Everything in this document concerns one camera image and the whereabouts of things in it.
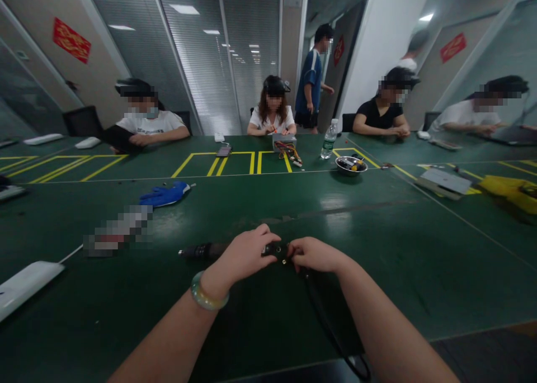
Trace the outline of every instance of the plastic bottle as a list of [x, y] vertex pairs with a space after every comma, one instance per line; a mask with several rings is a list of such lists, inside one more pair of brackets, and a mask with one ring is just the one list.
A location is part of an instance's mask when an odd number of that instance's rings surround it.
[[337, 119], [332, 119], [330, 128], [324, 135], [323, 149], [321, 150], [321, 158], [328, 159], [332, 156], [332, 150], [334, 149], [334, 141], [337, 137]]

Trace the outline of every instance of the power cord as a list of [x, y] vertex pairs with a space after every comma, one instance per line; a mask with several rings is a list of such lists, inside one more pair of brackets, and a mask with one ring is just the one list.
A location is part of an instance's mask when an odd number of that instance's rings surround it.
[[334, 330], [332, 329], [332, 326], [330, 325], [330, 322], [328, 321], [328, 317], [326, 316], [326, 313], [324, 312], [323, 304], [321, 301], [321, 298], [319, 297], [319, 293], [317, 291], [317, 288], [315, 286], [315, 282], [313, 281], [313, 277], [310, 273], [310, 270], [306, 269], [305, 267], [302, 267], [300, 269], [300, 272], [302, 276], [304, 277], [304, 281], [306, 283], [306, 287], [308, 289], [308, 296], [309, 301], [312, 304], [313, 310], [315, 312], [315, 315], [317, 316], [317, 319], [319, 320], [319, 323], [321, 324], [321, 327], [324, 330], [324, 333], [336, 352], [339, 354], [340, 357], [343, 358], [345, 363], [348, 365], [351, 371], [360, 379], [361, 381], [370, 381], [371, 380], [371, 371], [369, 370], [368, 364], [365, 362], [362, 355], [358, 355], [358, 358], [365, 367], [365, 374], [360, 372], [356, 366], [350, 361], [350, 356], [345, 355], [343, 348], [341, 346], [341, 343], [339, 339], [337, 338], [336, 334], [334, 333]]

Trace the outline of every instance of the seated woman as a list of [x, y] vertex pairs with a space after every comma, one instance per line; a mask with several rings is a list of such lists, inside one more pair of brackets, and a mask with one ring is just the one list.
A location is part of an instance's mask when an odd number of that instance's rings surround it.
[[502, 123], [495, 106], [507, 98], [520, 97], [528, 91], [527, 82], [518, 75], [508, 75], [487, 82], [464, 101], [448, 106], [431, 124], [428, 132], [434, 138], [452, 139], [454, 133], [493, 134]]
[[285, 84], [275, 75], [265, 79], [259, 105], [254, 108], [248, 125], [248, 135], [270, 133], [296, 134], [293, 112], [285, 99]]
[[116, 90], [129, 102], [129, 112], [116, 124], [134, 135], [129, 141], [146, 146], [163, 141], [181, 140], [190, 136], [179, 116], [164, 109], [158, 93], [138, 78], [118, 80]]
[[396, 135], [406, 138], [410, 127], [399, 104], [407, 90], [417, 83], [414, 73], [407, 68], [395, 67], [380, 82], [375, 97], [362, 104], [356, 112], [352, 131], [364, 135]]

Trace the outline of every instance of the bracelet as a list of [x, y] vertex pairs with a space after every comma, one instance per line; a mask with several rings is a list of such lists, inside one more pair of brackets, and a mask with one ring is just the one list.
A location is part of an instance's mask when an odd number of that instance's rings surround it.
[[192, 285], [190, 286], [190, 290], [192, 291], [192, 297], [197, 302], [197, 304], [204, 309], [220, 310], [228, 303], [229, 292], [222, 300], [211, 299], [201, 287], [200, 280], [202, 274], [203, 271], [200, 271], [198, 274], [194, 275], [194, 278], [192, 279]]

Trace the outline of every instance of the white t-shirt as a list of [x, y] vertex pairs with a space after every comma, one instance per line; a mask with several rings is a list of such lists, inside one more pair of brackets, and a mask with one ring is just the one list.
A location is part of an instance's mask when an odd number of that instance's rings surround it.
[[[250, 123], [253, 123], [257, 126], [258, 129], [266, 129], [271, 125], [269, 118], [265, 120], [264, 123], [261, 123], [261, 116], [259, 115], [259, 107], [256, 106], [253, 110], [252, 117], [250, 117]], [[280, 125], [280, 117], [276, 115], [276, 119], [274, 119], [274, 127], [276, 128], [277, 133], [281, 133], [284, 131], [287, 127], [294, 125], [295, 121], [293, 119], [293, 111], [291, 110], [291, 106], [287, 106], [287, 118], [285, 119], [285, 123]]]
[[166, 133], [185, 127], [181, 118], [170, 111], [159, 111], [155, 119], [141, 117], [140, 114], [126, 113], [125, 117], [116, 124], [133, 134]]
[[439, 134], [446, 133], [442, 127], [446, 123], [477, 126], [495, 125], [501, 123], [501, 120], [495, 112], [474, 112], [473, 100], [467, 100], [448, 106], [432, 123], [428, 132], [438, 137]]

